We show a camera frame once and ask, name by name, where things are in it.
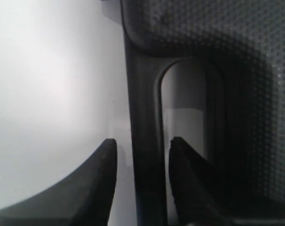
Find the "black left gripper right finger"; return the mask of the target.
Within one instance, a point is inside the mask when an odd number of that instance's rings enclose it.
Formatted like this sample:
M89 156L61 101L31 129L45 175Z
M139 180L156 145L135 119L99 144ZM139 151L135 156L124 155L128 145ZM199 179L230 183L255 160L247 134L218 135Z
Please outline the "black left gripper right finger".
M285 226L285 204L226 179L183 138L174 137L169 179L182 226Z

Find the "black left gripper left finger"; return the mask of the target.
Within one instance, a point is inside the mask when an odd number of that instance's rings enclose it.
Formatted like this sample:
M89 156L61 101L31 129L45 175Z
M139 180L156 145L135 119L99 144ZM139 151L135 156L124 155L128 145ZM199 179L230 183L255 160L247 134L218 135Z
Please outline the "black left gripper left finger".
M0 226L106 226L117 181L117 144L105 139L52 187L0 210Z

